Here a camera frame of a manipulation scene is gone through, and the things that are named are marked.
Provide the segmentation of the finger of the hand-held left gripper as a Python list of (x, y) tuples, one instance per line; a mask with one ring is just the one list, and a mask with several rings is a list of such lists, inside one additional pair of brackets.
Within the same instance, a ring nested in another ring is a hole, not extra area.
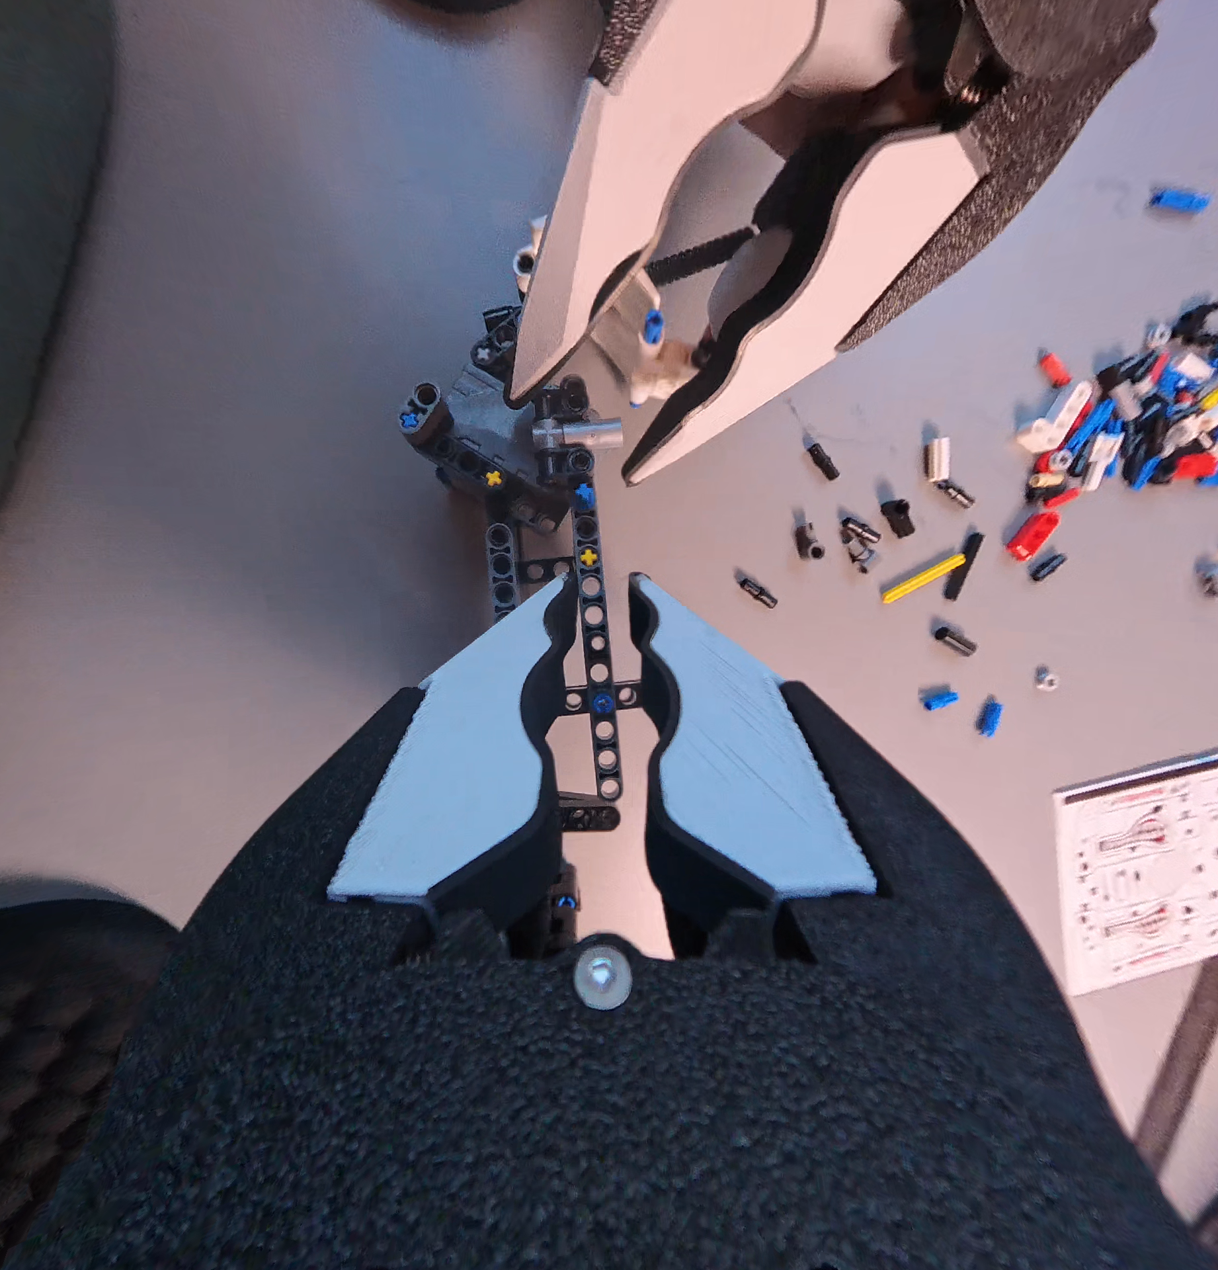
[(707, 366), (666, 402), (625, 463), (626, 484), (648, 481), (836, 358), (986, 172), (969, 130), (876, 141), (837, 191), (825, 234), (798, 234), (762, 291), (728, 315)]
[(508, 400), (525, 403), (655, 251), (693, 154), (772, 104), (818, 40), (818, 2), (618, 2), (520, 320)]

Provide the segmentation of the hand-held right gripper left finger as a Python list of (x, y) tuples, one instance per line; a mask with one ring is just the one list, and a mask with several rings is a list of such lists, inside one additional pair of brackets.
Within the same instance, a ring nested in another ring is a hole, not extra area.
[(547, 733), (566, 702), (577, 583), (544, 586), (401, 701), (410, 725), (328, 886), (333, 902), (481, 913), (498, 936), (563, 862)]

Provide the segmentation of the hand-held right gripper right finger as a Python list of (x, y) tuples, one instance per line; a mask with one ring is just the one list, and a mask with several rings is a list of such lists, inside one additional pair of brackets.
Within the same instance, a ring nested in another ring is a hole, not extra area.
[(648, 576), (629, 585), (649, 756), (646, 862), (677, 959), (734, 913), (777, 943), (784, 905), (873, 896), (877, 877), (788, 701), (788, 684)]

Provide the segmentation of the toy brick vehicle chassis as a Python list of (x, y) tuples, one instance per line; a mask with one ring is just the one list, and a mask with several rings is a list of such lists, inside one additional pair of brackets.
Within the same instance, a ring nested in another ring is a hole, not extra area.
[[(710, 358), (713, 338), (693, 346), (666, 335), (660, 288), (730, 263), (757, 233), (740, 229), (649, 263), (604, 312), (590, 338), (629, 392), (629, 405), (669, 399)], [(602, 834), (621, 824), (618, 716), (639, 706), (638, 687), (618, 682), (614, 671), (595, 488), (597, 458), (622, 446), (622, 423), (601, 420), (575, 375), (541, 389), (532, 405), (508, 405), (520, 317), (520, 305), (485, 311), (485, 334), (457, 383), (448, 390), (418, 385), (400, 413), (400, 431), (435, 466), (442, 485), (486, 509), (495, 623), (544, 583), (564, 575), (578, 583), (587, 684), (566, 685), (566, 714), (590, 721), (597, 790), (560, 793), (558, 814), (567, 834)]]

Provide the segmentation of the pile of small toy bricks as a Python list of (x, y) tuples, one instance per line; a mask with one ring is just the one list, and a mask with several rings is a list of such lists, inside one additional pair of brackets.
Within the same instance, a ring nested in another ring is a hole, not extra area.
[(1016, 433), (1032, 460), (1026, 518), (1043, 509), (1063, 517), (1112, 481), (1134, 492), (1218, 488), (1217, 314), (1218, 303), (1207, 301), (1173, 325), (1148, 327), (1136, 352), (1056, 389)]

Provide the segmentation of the grey desk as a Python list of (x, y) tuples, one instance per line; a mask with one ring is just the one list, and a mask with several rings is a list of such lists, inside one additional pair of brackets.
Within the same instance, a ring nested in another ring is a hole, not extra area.
[[(517, 300), (601, 6), (117, 9), (100, 191), (0, 512), (0, 889), (78, 884), (179, 935), (5, 1266), (1214, 1268), (1182, 1184), (1218, 1187), (1218, 1102), (1170, 1180), (1134, 1132), (1218, 957), (1068, 994), (1053, 796), (1218, 750), (1218, 488), (1105, 483), (1047, 582), (1006, 542), (1034, 355), (1087, 376), (1218, 300), (1218, 3), (1159, 3), (1024, 210), (877, 335), (641, 485), (597, 460), (618, 681), (641, 573), (787, 681), (877, 892), (784, 905), (774, 947), (734, 913), (677, 959), (641, 706), (626, 828), (561, 847), (584, 939), (549, 960), (481, 913), (403, 952), (415, 908), (326, 892), (401, 695), (491, 630), (486, 514), (398, 413)], [(1162, 186), (1213, 203), (1159, 215)], [(934, 437), (975, 508), (925, 480)], [(843, 517), (883, 535), (866, 576)], [(883, 604), (972, 532), (955, 603), (947, 579)], [(935, 687), (959, 702), (924, 711)]]

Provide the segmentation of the yellow toy brick axle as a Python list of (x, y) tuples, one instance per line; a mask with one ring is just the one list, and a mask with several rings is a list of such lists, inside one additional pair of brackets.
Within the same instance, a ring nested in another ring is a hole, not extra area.
[(935, 565), (917, 572), (905, 580), (887, 587), (881, 593), (881, 602), (884, 606), (890, 606), (918, 593), (920, 590), (934, 585), (937, 580), (947, 580), (964, 565), (966, 565), (966, 562), (966, 553), (955, 553), (947, 559), (942, 559), (941, 562), (937, 562)]

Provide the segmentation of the white printed sticker sheet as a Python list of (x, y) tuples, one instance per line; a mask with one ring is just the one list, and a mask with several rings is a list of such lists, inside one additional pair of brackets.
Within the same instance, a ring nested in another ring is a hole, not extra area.
[(1218, 957), (1218, 750), (1053, 796), (1066, 987)]

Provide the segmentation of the person's green sweater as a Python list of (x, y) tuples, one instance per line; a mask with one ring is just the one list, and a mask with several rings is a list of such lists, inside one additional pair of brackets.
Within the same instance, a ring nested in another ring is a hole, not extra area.
[(111, 2), (0, 2), (0, 504), (90, 217), (114, 74)]

